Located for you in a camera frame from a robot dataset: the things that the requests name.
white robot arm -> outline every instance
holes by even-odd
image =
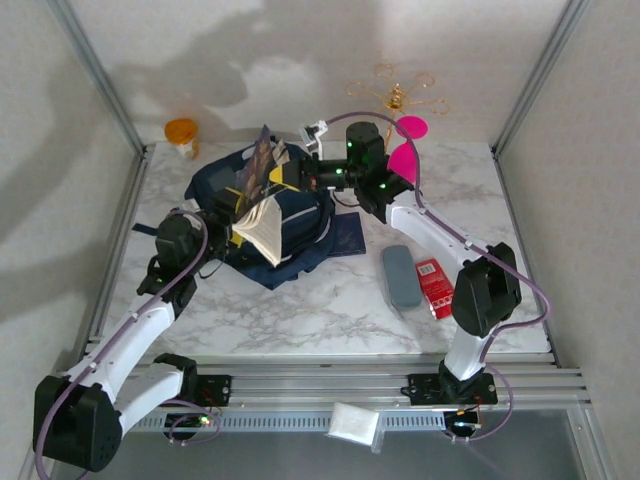
[[[306,129],[316,150],[324,131],[326,124]],[[469,392],[475,395],[479,382],[486,385],[493,381],[483,373],[483,352],[492,330],[521,301],[518,281],[469,248],[486,243],[470,237],[431,208],[429,215],[424,214],[426,204],[422,200],[419,205],[421,197],[416,196],[412,185],[386,169],[384,142],[375,125],[352,124],[347,129],[347,143],[346,160],[321,161],[314,153],[278,167],[282,171],[277,177],[299,190],[354,188],[365,211],[405,233],[438,259],[449,279],[455,280],[452,311],[459,328],[437,374],[439,389],[422,404],[450,405],[454,409],[469,404]],[[193,393],[196,365],[184,357],[163,355],[142,376],[127,378],[151,343],[187,306],[196,290],[194,274],[227,248],[236,199],[229,202],[229,208],[222,205],[220,213],[201,214],[200,230],[180,214],[170,215],[160,224],[158,254],[129,312],[78,365],[63,377],[45,378],[38,386],[33,441],[36,451],[41,442],[44,455],[99,471],[142,417],[168,399]],[[468,240],[461,243],[461,238]],[[508,246],[487,248],[515,268],[515,257]],[[135,312],[152,296],[161,298],[138,316]],[[61,395],[68,399],[56,404]]]

white paper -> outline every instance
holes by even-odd
[[[336,403],[328,435],[363,445],[373,445],[380,414],[373,410]]]

small white object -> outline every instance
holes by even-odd
[[[328,435],[362,445],[373,445],[380,414],[373,410],[336,403]]]
[[[307,132],[307,128],[313,131],[313,137],[309,136],[309,132]],[[320,141],[320,137],[327,133],[329,130],[329,125],[324,120],[318,120],[313,125],[309,125],[307,127],[302,127],[299,130],[300,137],[302,137],[302,142],[309,150],[309,153],[317,152],[318,159],[323,160],[322,155],[322,142]]]
[[[198,202],[196,202],[195,198],[190,198],[189,200],[187,200],[184,203],[184,206],[184,209],[189,212],[197,212],[200,210],[200,205],[198,205]]]
[[[196,153],[195,145],[196,144],[194,140],[189,140],[187,143],[184,143],[182,145],[174,145],[174,147],[176,148],[176,150],[178,150],[178,153],[182,156],[182,158],[194,159]]]

open book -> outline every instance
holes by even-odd
[[[236,212],[240,220],[232,226],[274,267],[282,259],[282,210],[273,194],[282,187],[269,182],[269,173],[282,162],[283,150],[282,142],[272,150],[271,132],[263,126],[251,159],[236,176],[242,200]]]
[[[282,260],[282,210],[275,197],[267,197],[233,224],[233,231],[249,240],[271,265]]]

red box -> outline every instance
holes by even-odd
[[[436,320],[451,315],[453,286],[435,258],[416,264],[420,288]]]

